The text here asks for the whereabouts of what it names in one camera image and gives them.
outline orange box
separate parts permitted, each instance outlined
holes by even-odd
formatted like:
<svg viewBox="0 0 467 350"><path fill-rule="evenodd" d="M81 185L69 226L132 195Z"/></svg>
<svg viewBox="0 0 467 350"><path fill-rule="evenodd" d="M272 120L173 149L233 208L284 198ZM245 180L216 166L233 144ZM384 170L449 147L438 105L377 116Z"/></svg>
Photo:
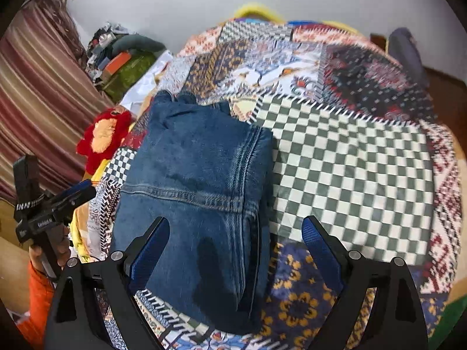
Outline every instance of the orange box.
<svg viewBox="0 0 467 350"><path fill-rule="evenodd" d="M102 71L101 79L109 79L115 72L117 72L126 62L131 59L131 54L129 52L121 52L115 58L113 58L109 64L106 65L104 71Z"/></svg>

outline orange sleeve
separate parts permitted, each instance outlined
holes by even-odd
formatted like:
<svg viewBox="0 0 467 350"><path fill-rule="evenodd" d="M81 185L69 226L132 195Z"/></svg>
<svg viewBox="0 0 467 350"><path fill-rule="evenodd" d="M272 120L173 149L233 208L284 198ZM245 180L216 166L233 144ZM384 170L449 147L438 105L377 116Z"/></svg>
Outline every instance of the orange sleeve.
<svg viewBox="0 0 467 350"><path fill-rule="evenodd" d="M24 338L35 350L43 347L48 310L54 289L48 279L29 263L29 313L30 317L18 325Z"/></svg>

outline green object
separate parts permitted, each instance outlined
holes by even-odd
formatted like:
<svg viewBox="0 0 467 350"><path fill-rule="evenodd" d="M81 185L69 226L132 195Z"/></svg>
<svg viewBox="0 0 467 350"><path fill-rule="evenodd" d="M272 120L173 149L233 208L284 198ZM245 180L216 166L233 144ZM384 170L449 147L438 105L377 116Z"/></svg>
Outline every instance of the green object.
<svg viewBox="0 0 467 350"><path fill-rule="evenodd" d="M155 61L156 56L152 52L140 52L133 55L128 62L112 75L102 90L117 104Z"/></svg>
<svg viewBox="0 0 467 350"><path fill-rule="evenodd" d="M451 333L452 329L456 325L462 313L467 307L467 296L461 297L451 304L447 305L444 309L443 317L440 323L436 326L433 336L428 341L428 347L430 350L435 350L440 344L446 339Z"/></svg>

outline person's arm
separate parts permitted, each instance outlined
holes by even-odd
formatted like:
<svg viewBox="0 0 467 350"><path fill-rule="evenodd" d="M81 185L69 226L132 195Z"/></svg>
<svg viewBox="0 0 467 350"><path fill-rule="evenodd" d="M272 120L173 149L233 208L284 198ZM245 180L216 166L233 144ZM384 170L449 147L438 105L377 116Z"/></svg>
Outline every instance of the person's arm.
<svg viewBox="0 0 467 350"><path fill-rule="evenodd" d="M69 240L66 235L69 229L64 227L64 240L57 246L58 264L63 267L71 252ZM29 248L31 263L29 264L29 313L30 316L18 325L18 329L31 346L40 350L43 347L43 337L47 323L48 310L52 303L54 289L45 276L44 267L41 262L42 250L38 246Z"/></svg>

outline wooden floor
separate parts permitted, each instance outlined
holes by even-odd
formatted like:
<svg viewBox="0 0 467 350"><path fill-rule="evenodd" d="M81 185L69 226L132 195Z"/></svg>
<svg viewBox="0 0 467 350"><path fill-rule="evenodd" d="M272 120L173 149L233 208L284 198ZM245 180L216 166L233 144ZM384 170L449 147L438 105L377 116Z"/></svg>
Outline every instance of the wooden floor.
<svg viewBox="0 0 467 350"><path fill-rule="evenodd" d="M435 112L439 120L452 130L464 154L467 154L467 86L438 71L426 70Z"/></svg>

